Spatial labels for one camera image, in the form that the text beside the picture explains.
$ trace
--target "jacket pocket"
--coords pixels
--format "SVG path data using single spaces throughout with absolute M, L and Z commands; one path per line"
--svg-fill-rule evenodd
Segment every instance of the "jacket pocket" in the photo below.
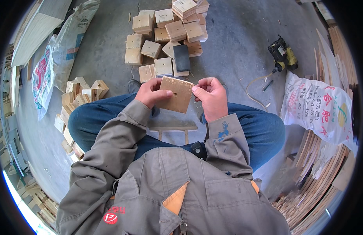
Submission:
M 259 201 L 251 182 L 241 178 L 206 181 L 205 187 L 208 206 Z
M 132 173 L 127 170 L 119 179 L 118 187 L 115 193 L 115 203 L 119 200 L 130 199 L 139 195 L 137 181 Z

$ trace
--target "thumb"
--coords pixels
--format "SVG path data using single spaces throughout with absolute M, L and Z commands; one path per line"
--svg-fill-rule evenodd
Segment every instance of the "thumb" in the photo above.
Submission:
M 200 99 L 201 101 L 208 95 L 208 92 L 202 89 L 201 87 L 192 87 L 193 94 Z
M 158 91 L 153 91 L 151 92 L 152 98 L 157 101 L 157 100 L 163 100 L 166 98 L 170 98 L 174 95 L 174 93 L 170 90 L 158 90 Z

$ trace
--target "jeans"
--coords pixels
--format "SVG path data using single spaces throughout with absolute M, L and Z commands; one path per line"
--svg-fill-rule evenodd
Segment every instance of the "jeans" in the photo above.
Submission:
M 136 93 L 110 97 L 77 107 L 68 121 L 69 132 L 75 142 L 89 151 L 103 125 L 118 114 L 135 98 Z M 283 121 L 275 114 L 245 105 L 228 103 L 228 113 L 236 113 L 250 149 L 250 166 L 253 172 L 268 162 L 282 148 L 286 130 Z M 157 147 L 181 147 L 192 152 L 192 144 L 176 146 L 145 135 L 137 142 L 134 160 Z

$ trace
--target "gray work jacket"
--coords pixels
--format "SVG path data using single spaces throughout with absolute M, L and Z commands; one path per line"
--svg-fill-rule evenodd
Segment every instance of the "gray work jacket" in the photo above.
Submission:
M 290 234 L 283 215 L 253 181 L 236 114 L 208 124 L 206 161 L 182 148 L 161 147 L 133 162 L 150 112 L 133 100 L 71 166 L 57 233 Z

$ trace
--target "black block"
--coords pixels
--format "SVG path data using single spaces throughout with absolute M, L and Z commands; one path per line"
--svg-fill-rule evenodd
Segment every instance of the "black block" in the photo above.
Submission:
M 190 71 L 190 61 L 187 45 L 174 46 L 176 72 Z

